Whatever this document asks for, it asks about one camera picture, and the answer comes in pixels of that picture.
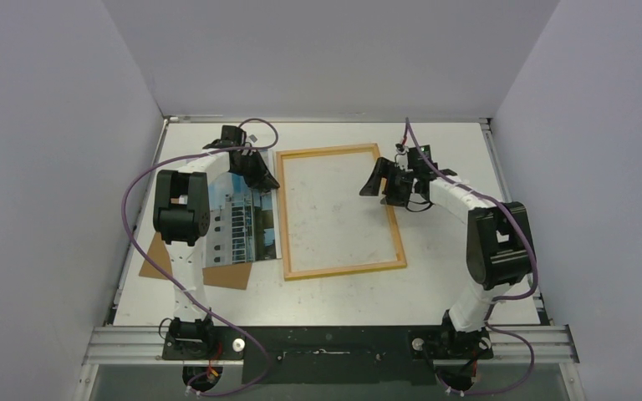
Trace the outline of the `sky and building photo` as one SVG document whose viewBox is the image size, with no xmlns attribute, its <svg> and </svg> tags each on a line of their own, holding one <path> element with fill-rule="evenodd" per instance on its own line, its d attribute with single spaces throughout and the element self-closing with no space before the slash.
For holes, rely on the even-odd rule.
<svg viewBox="0 0 642 401">
<path fill-rule="evenodd" d="M 205 267 L 278 257 L 276 191 L 250 188 L 226 173 L 208 186 L 211 227 L 205 236 Z"/>
</svg>

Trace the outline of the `yellow wooden picture frame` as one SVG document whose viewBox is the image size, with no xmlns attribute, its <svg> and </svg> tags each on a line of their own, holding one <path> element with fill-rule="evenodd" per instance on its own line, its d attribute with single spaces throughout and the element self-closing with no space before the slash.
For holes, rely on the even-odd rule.
<svg viewBox="0 0 642 401">
<path fill-rule="evenodd" d="M 379 157 L 373 143 L 275 154 L 285 280 L 407 266 L 394 210 L 358 194 L 365 171 Z"/>
</svg>

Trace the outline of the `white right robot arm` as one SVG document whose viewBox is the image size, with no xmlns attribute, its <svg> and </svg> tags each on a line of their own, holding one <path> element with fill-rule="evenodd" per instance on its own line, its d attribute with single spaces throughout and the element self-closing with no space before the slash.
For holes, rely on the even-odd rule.
<svg viewBox="0 0 642 401">
<path fill-rule="evenodd" d="M 471 282 L 446 311 L 451 327 L 439 346 L 449 358 L 472 347 L 470 332 L 483 329 L 499 302 L 513 300 L 510 290 L 537 265 L 525 206 L 504 203 L 471 188 L 455 171 L 439 169 L 429 146 L 404 148 L 396 160 L 379 157 L 361 196 L 382 195 L 383 204 L 408 207 L 411 197 L 427 208 L 439 207 L 466 226 L 466 266 Z"/>
</svg>

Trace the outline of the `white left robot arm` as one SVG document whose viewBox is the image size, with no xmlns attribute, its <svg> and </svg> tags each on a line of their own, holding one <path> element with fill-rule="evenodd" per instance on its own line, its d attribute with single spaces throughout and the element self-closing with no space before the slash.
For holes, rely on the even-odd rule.
<svg viewBox="0 0 642 401">
<path fill-rule="evenodd" d="M 204 288 L 204 238 L 211 225 L 208 186 L 226 173 L 241 176 L 248 187 L 262 192 L 280 186 L 241 125 L 223 126 L 220 138 L 204 150 L 182 167 L 157 173 L 153 209 L 153 227 L 171 263 L 165 276 L 176 289 L 168 341 L 198 360 L 224 348 Z"/>
</svg>

